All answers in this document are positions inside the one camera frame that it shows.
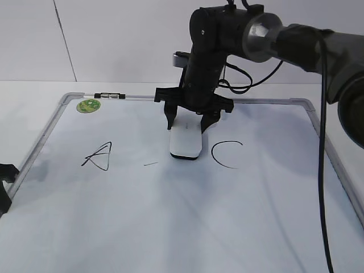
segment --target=black cable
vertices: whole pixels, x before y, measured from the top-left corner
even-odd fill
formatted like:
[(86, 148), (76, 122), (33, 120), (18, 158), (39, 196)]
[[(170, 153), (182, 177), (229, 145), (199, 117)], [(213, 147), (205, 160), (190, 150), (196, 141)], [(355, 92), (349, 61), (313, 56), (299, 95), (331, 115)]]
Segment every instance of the black cable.
[(241, 0), (241, 2), (243, 3), (243, 6), (246, 8), (246, 10), (250, 9), (250, 5), (246, 2), (246, 0)]
[(236, 70), (236, 71), (242, 73), (243, 75), (245, 75), (246, 77), (248, 77), (248, 79), (250, 80), (250, 85), (231, 86), (230, 83), (228, 82), (228, 80), (225, 79), (225, 68), (224, 68), (224, 78), (222, 80), (219, 80), (219, 85), (218, 86), (221, 87), (221, 88), (228, 88), (234, 94), (239, 94), (239, 95), (245, 94), (246, 92), (249, 91), (250, 88), (256, 87), (256, 86), (266, 82), (269, 78), (271, 78), (278, 71), (278, 69), (282, 66), (283, 63), (284, 63), (283, 61), (280, 61), (279, 64), (276, 66), (276, 68), (267, 77), (265, 77), (264, 79), (254, 83), (254, 84), (253, 84), (253, 78), (246, 71), (242, 70), (241, 68), (236, 67), (235, 65), (226, 63), (227, 67), (229, 67), (229, 68), (231, 68), (233, 70)]
[(320, 121), (320, 145), (318, 148), (318, 201), (320, 204), (320, 220), (322, 240), (324, 241), (324, 249), (326, 256), (326, 263), (330, 273), (334, 273), (329, 238), (326, 225), (326, 211), (324, 199), (324, 163), (325, 163), (325, 137), (326, 137), (326, 91), (328, 84), (328, 61), (327, 61), (327, 47), (324, 38), (319, 30), (313, 28), (312, 31), (316, 34), (321, 51), (321, 65), (322, 65), (322, 83), (321, 83), (321, 121)]

